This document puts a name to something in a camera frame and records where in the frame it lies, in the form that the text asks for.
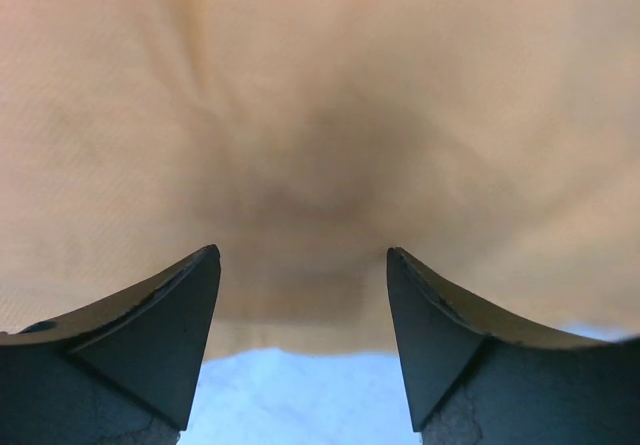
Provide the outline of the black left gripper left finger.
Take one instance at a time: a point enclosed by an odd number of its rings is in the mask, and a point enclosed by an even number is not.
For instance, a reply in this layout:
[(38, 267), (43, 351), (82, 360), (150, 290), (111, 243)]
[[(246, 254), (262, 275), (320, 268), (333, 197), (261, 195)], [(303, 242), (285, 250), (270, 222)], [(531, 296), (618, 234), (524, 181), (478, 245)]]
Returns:
[(220, 274), (209, 245), (99, 301), (2, 333), (2, 443), (177, 443)]

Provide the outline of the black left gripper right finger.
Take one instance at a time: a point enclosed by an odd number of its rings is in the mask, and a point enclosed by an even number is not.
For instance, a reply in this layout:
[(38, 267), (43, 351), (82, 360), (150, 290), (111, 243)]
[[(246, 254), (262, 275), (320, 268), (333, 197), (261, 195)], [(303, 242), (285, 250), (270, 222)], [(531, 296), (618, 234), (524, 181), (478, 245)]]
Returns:
[(426, 444), (639, 440), (639, 341), (511, 313), (392, 248), (387, 289), (413, 429)]

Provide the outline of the yellow pillowcase with blue lining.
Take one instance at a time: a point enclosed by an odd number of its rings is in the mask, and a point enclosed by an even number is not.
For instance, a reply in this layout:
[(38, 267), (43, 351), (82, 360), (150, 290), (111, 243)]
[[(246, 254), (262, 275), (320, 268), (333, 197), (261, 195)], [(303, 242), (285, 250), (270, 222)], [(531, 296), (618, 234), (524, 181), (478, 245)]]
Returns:
[(639, 0), (1, 0), (1, 326), (216, 244), (209, 357), (395, 346), (387, 250), (639, 329)]

